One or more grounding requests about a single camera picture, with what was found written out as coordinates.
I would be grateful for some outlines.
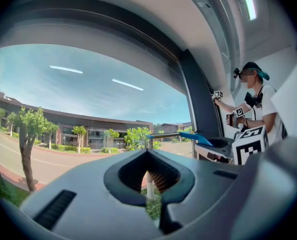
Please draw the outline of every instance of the white t-shirt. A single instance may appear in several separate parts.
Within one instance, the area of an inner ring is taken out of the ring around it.
[[[278,112],[271,100],[272,96],[275,94],[275,90],[269,85],[264,85],[261,93],[263,94],[261,107],[254,106],[253,107],[254,110],[253,110],[249,105],[245,103],[246,106],[250,108],[252,111],[252,120],[263,120],[263,116]],[[283,132],[283,124],[279,114],[277,113],[275,116],[274,125],[270,130],[270,132],[267,134],[268,144],[271,146],[272,144],[281,141],[282,132]]]

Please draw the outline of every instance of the sidewalk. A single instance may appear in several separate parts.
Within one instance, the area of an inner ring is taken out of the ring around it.
[[[22,177],[21,175],[16,174],[15,172],[5,168],[3,165],[0,164],[0,174],[3,177],[4,180],[10,182],[11,184],[17,186],[18,188],[21,188],[23,190],[29,191],[27,181],[25,177]],[[40,190],[43,188],[45,184],[39,183],[36,180],[35,187],[37,190]]]

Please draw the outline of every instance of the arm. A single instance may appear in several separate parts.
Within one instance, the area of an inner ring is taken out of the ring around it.
[[[236,121],[238,124],[243,124],[243,125],[247,126],[248,128],[254,128],[254,127],[259,127],[259,126],[265,125],[266,131],[267,131],[267,133],[269,133],[273,128],[275,116],[276,116],[276,113],[267,114],[267,115],[263,116],[263,120],[251,120],[251,119],[247,119],[247,118],[244,120],[244,117],[239,117],[239,118],[237,118]]]
[[[244,113],[247,113],[251,110],[248,106],[246,106],[245,103],[242,103],[241,105],[239,105],[237,107],[234,107],[234,106],[227,105],[222,101],[219,101],[217,98],[215,98],[214,100],[215,100],[216,105],[218,105],[221,109],[223,109],[226,112],[231,113],[231,114],[233,113],[233,110],[236,110],[237,108],[240,108],[240,107],[243,108]]]

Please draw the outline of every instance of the building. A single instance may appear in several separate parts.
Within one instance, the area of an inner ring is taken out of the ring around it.
[[[177,130],[186,130],[192,126],[191,122],[178,122],[178,123],[162,123],[157,129],[155,134],[157,134],[159,131],[164,131],[166,134],[170,133],[176,133]]]
[[[5,97],[5,94],[0,92],[0,108],[5,109],[6,112],[5,117],[1,119],[2,127],[10,127],[10,125],[7,124],[7,116],[11,112],[17,113],[21,109],[21,106],[27,109],[38,110],[38,107],[20,103],[14,98]],[[43,110],[44,117],[59,127],[57,133],[51,136],[51,142],[56,144],[76,146],[77,135],[72,132],[74,126],[85,127],[86,134],[82,138],[81,146],[90,147],[91,149],[100,149],[108,146],[106,137],[104,136],[104,131],[108,129],[113,129],[119,133],[119,138],[115,138],[110,145],[111,147],[119,149],[125,147],[124,136],[127,134],[127,129],[146,127],[153,132],[153,124],[151,122],[116,120],[71,114],[50,109]],[[19,129],[14,127],[13,131],[18,133]],[[44,143],[48,143],[49,134],[45,133],[39,136],[38,139]]]

